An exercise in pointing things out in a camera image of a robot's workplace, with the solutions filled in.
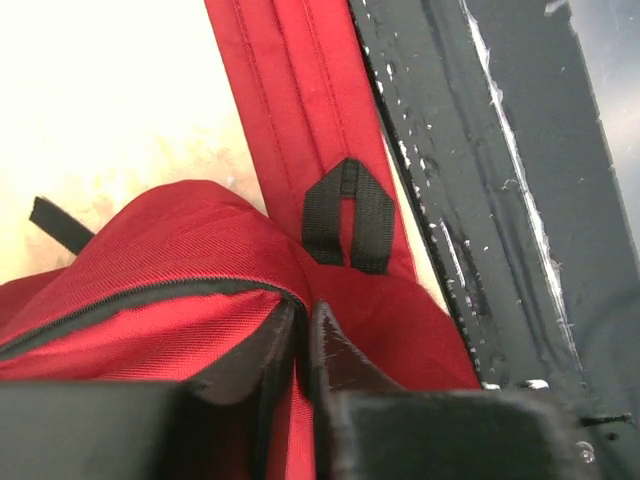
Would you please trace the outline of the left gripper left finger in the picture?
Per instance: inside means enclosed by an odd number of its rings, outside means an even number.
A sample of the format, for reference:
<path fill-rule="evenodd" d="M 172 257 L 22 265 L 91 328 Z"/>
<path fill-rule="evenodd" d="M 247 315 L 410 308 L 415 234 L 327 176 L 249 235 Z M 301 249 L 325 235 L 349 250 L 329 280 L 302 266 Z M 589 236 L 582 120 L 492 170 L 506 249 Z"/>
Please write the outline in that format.
<path fill-rule="evenodd" d="M 11 382 L 1 389 L 5 479 L 281 479 L 295 311 L 183 382 Z"/>

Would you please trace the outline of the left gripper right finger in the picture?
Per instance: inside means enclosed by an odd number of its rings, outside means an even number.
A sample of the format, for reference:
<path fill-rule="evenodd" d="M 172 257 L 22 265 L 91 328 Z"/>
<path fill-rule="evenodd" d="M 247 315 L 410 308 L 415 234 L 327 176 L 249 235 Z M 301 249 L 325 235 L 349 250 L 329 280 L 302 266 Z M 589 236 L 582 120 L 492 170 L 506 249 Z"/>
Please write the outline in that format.
<path fill-rule="evenodd" d="M 319 479 L 587 479 L 575 420 L 546 394 L 411 392 L 316 305 L 309 329 Z"/>

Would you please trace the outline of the red backpack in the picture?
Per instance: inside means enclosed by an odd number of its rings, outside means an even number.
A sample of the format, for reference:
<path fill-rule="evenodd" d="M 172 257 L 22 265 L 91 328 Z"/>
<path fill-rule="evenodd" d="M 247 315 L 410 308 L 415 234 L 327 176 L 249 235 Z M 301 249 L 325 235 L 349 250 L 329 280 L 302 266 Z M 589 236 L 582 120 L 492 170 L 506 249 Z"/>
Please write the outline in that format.
<path fill-rule="evenodd" d="M 206 5 L 266 203 L 209 180 L 134 199 L 97 233 L 45 200 L 33 221 L 75 254 L 1 289 L 11 382 L 183 382 L 281 302 L 295 311 L 286 471 L 315 473 L 309 329 L 343 333 L 411 392 L 477 389 L 453 320 L 419 285 L 344 1 Z"/>

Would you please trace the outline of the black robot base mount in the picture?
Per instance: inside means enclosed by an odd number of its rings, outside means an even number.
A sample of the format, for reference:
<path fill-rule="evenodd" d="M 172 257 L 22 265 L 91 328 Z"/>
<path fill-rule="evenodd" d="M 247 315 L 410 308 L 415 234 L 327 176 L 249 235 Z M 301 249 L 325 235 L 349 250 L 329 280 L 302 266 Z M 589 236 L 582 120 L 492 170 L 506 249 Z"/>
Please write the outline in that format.
<path fill-rule="evenodd" d="M 488 389 L 543 388 L 639 475 L 639 259 L 574 1 L 354 1 L 386 139 Z"/>

